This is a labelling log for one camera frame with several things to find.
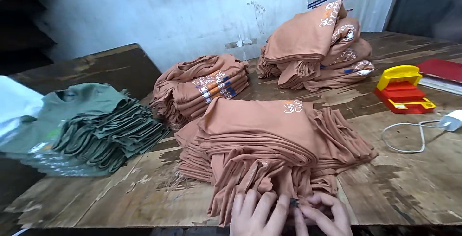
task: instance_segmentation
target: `finger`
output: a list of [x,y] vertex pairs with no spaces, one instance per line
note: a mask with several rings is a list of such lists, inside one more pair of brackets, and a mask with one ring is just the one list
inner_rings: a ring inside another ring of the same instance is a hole
[[254,218],[258,223],[264,225],[268,219],[269,210],[277,198],[278,195],[276,195],[274,192],[264,193],[262,198],[260,198],[260,201],[258,201],[252,218]]
[[274,232],[274,235],[280,235],[284,224],[286,224],[287,213],[289,212],[290,197],[282,194],[279,199],[276,207],[274,207],[273,213],[268,220],[266,228],[269,231]]
[[343,232],[320,210],[307,206],[300,206],[300,210],[307,218],[315,221],[326,235],[343,235]]
[[320,200],[320,202],[324,205],[331,206],[332,215],[334,216],[334,223],[339,227],[343,232],[345,230],[349,230],[351,227],[350,217],[348,216],[347,208],[345,204],[343,204],[337,197],[333,197],[332,195],[328,195],[323,192],[316,192],[312,196],[314,201]]
[[302,211],[298,208],[293,209],[293,218],[295,222],[295,234],[297,236],[309,236]]
[[232,204],[231,216],[236,217],[241,213],[242,204],[244,203],[244,195],[237,193],[234,197],[234,202]]
[[249,189],[242,205],[241,216],[244,218],[250,218],[254,214],[256,204],[257,192],[253,189]]

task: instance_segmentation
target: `clothing tag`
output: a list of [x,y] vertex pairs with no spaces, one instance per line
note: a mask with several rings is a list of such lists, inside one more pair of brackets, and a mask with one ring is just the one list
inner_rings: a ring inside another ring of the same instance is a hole
[[40,142],[37,145],[35,145],[31,150],[29,150],[29,153],[35,153],[38,150],[41,150],[44,146],[48,145],[48,142]]

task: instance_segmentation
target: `stack of t-shirts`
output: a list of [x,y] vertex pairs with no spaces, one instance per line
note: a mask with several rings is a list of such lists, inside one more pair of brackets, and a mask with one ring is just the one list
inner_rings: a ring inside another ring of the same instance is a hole
[[279,76],[279,88],[316,91],[339,88],[367,77],[372,48],[359,37],[359,22],[342,1],[297,14],[268,38],[258,59],[259,78]]
[[313,190],[336,194],[335,175],[376,151],[338,110],[295,101],[214,99],[205,115],[175,133],[179,167],[214,186],[210,216],[231,220],[237,192],[275,191],[303,201]]
[[244,90],[248,66],[230,54],[177,63],[156,81],[151,108],[179,130],[204,115],[213,98],[231,99]]
[[115,172],[168,133],[125,90],[84,83],[44,96],[37,118],[23,116],[0,151],[49,175],[97,176]]

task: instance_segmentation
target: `white printed graphic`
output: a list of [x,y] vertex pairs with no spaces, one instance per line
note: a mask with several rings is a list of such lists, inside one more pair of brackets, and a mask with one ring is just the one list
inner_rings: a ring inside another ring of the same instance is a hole
[[326,26],[326,25],[334,25],[337,22],[337,16],[339,15],[340,6],[342,1],[336,1],[334,3],[329,3],[326,6],[326,10],[334,8],[330,13],[328,18],[321,19],[321,23],[319,26]]
[[202,88],[199,89],[199,91],[200,91],[201,93],[204,93],[204,92],[207,92],[207,91],[208,91],[208,88],[207,88],[207,87],[202,87]]
[[286,104],[284,106],[286,107],[286,110],[284,112],[287,114],[291,114],[295,111],[293,108],[293,104]]
[[204,94],[202,95],[202,97],[203,97],[204,99],[207,99],[208,97],[210,97],[210,92],[204,93]]
[[339,28],[337,31],[335,31],[332,34],[332,42],[330,44],[336,43],[337,40],[339,39],[340,32],[343,32],[347,28],[348,28],[348,33],[346,34],[346,36],[344,38],[342,38],[342,40],[344,40],[344,41],[352,40],[354,38],[353,31],[356,30],[356,29],[354,28],[353,25],[347,24],[347,25],[342,26],[341,28]]
[[194,80],[192,83],[194,84],[194,86],[206,86],[210,83],[214,83],[214,82],[217,82],[217,83],[222,83],[223,82],[223,79],[222,77],[226,76],[226,73],[223,73],[221,71],[218,71],[214,76],[211,76],[211,75],[208,75],[208,76],[204,76],[204,77],[200,77],[196,80]]
[[293,112],[299,113],[299,112],[301,112],[303,110],[302,101],[295,100],[293,102],[294,102],[294,104],[288,103],[288,104],[284,105],[286,107],[286,110],[284,111],[285,113],[287,113],[287,114],[291,114]]

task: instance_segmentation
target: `yellow and red plastic device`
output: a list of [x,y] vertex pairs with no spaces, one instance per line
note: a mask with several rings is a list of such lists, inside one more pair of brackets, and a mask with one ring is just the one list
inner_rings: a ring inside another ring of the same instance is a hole
[[414,65],[388,68],[380,77],[374,93],[396,114],[431,113],[436,106],[417,89],[420,78],[419,68]]

